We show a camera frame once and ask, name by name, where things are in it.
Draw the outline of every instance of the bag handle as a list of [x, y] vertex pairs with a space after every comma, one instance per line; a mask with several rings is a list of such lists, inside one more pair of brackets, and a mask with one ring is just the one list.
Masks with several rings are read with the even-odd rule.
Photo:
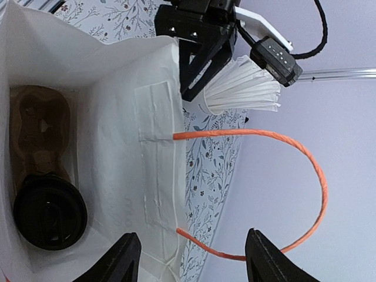
[[[292, 244], [288, 245], [287, 247], [281, 249], [282, 253], [286, 253], [297, 246], [299, 246], [301, 243], [306, 241], [309, 237], [312, 236], [312, 234], [317, 230], [318, 226], [322, 222], [324, 215], [327, 210], [328, 205], [328, 184], [327, 180], [325, 178], [325, 174], [320, 167], [320, 165], [317, 163], [311, 152], [304, 147], [300, 142], [286, 136], [282, 135], [276, 132], [268, 131], [268, 130], [260, 130], [260, 129], [229, 129], [229, 130], [208, 130], [208, 131], [197, 131], [197, 132], [182, 132], [182, 133], [175, 133], [173, 135], [173, 140], [185, 140], [185, 139], [194, 139], [194, 138], [201, 138], [201, 137], [218, 137], [218, 136], [227, 136], [227, 135], [259, 135], [259, 136], [265, 136], [269, 138], [273, 138], [279, 141], [282, 141], [286, 144], [291, 145], [292, 147], [295, 147], [298, 149], [301, 153], [306, 155], [310, 162], [313, 165], [314, 170], [317, 173], [318, 179], [320, 181], [321, 185], [321, 209], [320, 213], [318, 214], [318, 217], [312, 227], [304, 233], [298, 240], [293, 242]], [[198, 239], [191, 236], [188, 232], [184, 231], [183, 229], [177, 228], [176, 233], [185, 237], [186, 239], [192, 241], [194, 244], [201, 247], [203, 250], [207, 251], [210, 254], [214, 254], [217, 257], [222, 257], [225, 259], [231, 259], [231, 260], [238, 260], [238, 261], [246, 261], [245, 256], [234, 256], [231, 254], [221, 253], [219, 251], [213, 250], [206, 246], [205, 244], [198, 241]]]

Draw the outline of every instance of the floral wallpaper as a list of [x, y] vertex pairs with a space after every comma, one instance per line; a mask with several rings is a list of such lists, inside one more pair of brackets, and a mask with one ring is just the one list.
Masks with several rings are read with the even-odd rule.
[[[154, 16], [163, 0], [66, 1], [55, 15], [101, 42], [129, 37], [155, 36]], [[207, 114], [195, 101], [185, 106], [187, 131], [234, 129], [244, 126], [247, 111], [228, 110], [220, 116]], [[189, 232], [210, 245], [239, 153], [237, 136], [192, 139], [187, 142], [186, 215]], [[207, 253], [187, 243], [182, 263], [182, 282], [199, 281]]]

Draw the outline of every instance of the robotic arm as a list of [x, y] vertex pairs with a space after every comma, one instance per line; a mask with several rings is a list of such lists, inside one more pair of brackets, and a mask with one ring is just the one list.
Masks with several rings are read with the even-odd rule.
[[[286, 40], [262, 16], [239, 8], [239, 0], [167, 0], [155, 17], [157, 35], [179, 39], [182, 98], [192, 101], [230, 61], [239, 31], [252, 47], [251, 59], [285, 87], [303, 70]], [[251, 36], [261, 40], [256, 42]], [[205, 69], [202, 77], [197, 77]]]

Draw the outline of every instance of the metal rod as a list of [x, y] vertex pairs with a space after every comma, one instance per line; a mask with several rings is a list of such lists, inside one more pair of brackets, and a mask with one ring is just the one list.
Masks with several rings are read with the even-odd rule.
[[376, 79], [376, 68], [334, 69], [303, 72], [298, 82], [316, 80]]

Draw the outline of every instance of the white bracket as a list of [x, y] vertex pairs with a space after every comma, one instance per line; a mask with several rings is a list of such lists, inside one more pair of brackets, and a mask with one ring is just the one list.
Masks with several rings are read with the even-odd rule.
[[236, 18], [245, 23], [244, 28], [249, 34], [255, 35], [260, 39], [269, 36], [283, 45], [289, 52], [294, 49], [293, 44], [286, 40], [286, 38], [261, 15], [239, 7], [235, 7], [235, 13]]

